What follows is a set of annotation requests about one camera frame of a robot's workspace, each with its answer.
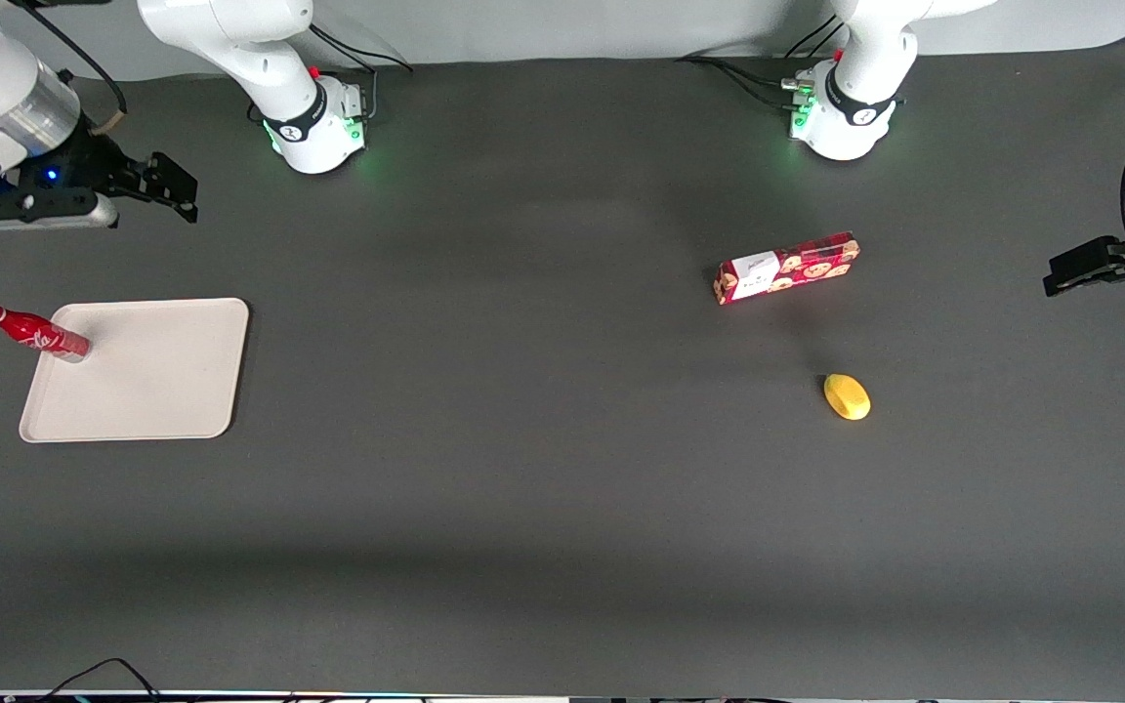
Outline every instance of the white label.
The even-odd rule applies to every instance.
[[[774,252],[732,259],[731,265],[737,269],[738,279],[731,299],[749,298],[750,295],[766,292],[781,272],[781,259]]]

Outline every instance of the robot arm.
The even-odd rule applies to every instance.
[[[0,0],[0,11],[8,6]],[[76,94],[0,28],[0,231],[115,226],[114,196],[169,205],[194,222],[196,192],[164,154],[135,161],[91,128]]]
[[[299,172],[328,172],[363,145],[357,85],[313,76],[287,37],[312,24],[312,0],[137,0],[165,44],[215,63],[263,112],[272,145]]]
[[[978,10],[996,0],[831,0],[848,27],[839,62],[826,60],[784,81],[794,90],[798,115],[790,136],[822,156],[848,161],[865,155],[888,134],[894,94],[919,55],[909,24]],[[813,85],[825,90],[816,92]]]

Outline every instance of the green light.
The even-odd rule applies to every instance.
[[[343,119],[343,124],[344,124],[344,132],[346,132],[346,134],[350,135],[350,138],[356,139],[356,142],[358,142],[358,139],[362,137],[362,134],[359,129],[360,128],[359,120],[353,119],[353,117],[345,117]]]
[[[268,126],[267,120],[263,121],[263,132],[268,133],[268,138],[271,139],[271,150],[280,154],[280,144],[277,144],[277,135],[272,134],[270,126]]]

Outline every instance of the red bottle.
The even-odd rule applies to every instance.
[[[0,328],[8,336],[39,352],[51,352],[62,360],[76,363],[90,352],[90,340],[62,328],[46,317],[17,313],[0,306]]]

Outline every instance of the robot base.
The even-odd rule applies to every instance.
[[[322,174],[344,163],[367,145],[367,120],[362,119],[362,91],[358,85],[341,83],[332,76],[320,76],[316,83],[327,93],[326,115],[313,126],[303,142],[271,137],[271,147],[296,172]]]
[[[827,58],[816,66],[798,71],[798,83],[810,81],[810,84],[825,83],[827,72],[836,62]],[[793,123],[789,126],[791,138],[804,142],[820,156],[834,161],[852,161],[865,156],[884,134],[888,134],[888,120],[897,102],[890,103],[882,115],[870,124],[852,125],[835,103],[827,98],[826,90],[817,90],[793,114]]]

